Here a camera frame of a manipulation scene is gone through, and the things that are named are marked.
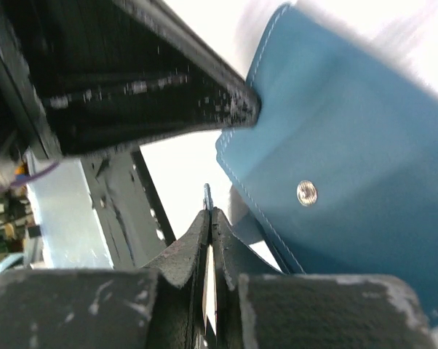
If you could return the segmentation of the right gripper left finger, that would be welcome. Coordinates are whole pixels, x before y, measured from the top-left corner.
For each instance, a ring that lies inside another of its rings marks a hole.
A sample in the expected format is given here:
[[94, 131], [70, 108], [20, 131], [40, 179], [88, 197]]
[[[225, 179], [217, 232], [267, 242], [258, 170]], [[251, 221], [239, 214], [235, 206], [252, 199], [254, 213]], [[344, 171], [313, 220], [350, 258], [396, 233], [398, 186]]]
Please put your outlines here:
[[199, 348], [210, 214], [137, 270], [0, 274], [0, 348]]

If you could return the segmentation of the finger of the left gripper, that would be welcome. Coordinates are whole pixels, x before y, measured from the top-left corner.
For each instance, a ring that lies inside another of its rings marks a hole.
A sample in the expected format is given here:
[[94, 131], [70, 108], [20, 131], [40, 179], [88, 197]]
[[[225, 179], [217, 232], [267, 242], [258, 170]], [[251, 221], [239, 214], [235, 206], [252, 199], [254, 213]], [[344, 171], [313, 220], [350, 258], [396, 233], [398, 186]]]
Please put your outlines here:
[[163, 1], [0, 1], [0, 161], [107, 156], [259, 110]]

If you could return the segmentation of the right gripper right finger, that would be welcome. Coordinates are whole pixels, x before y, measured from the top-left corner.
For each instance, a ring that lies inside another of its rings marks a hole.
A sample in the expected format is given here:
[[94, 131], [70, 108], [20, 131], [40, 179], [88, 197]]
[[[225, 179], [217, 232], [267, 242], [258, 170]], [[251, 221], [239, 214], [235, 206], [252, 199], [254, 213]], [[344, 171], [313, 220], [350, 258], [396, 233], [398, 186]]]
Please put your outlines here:
[[281, 274], [211, 216], [219, 348], [432, 348], [415, 292], [385, 275]]

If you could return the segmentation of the blue leather card holder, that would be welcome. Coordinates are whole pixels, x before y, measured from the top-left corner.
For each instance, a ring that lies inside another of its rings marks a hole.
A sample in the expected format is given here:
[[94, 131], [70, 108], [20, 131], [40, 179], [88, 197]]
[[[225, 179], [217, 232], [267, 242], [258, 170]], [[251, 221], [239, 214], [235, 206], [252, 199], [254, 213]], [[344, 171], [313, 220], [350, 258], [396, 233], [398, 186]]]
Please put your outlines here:
[[261, 100], [216, 143], [236, 233], [285, 273], [396, 276], [438, 327], [438, 1], [235, 7]]

